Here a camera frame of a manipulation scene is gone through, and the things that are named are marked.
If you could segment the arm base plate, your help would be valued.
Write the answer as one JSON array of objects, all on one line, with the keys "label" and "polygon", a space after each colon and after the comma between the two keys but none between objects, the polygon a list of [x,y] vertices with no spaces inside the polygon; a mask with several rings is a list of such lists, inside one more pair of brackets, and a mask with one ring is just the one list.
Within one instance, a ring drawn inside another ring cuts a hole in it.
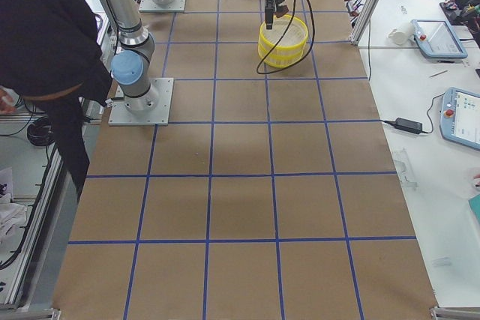
[{"label": "arm base plate", "polygon": [[139,11],[143,13],[184,12],[186,0],[141,0]]},{"label": "arm base plate", "polygon": [[140,126],[169,123],[173,96],[173,78],[150,78],[151,87],[145,95],[138,98],[126,97],[118,85],[111,106],[109,125]]}]

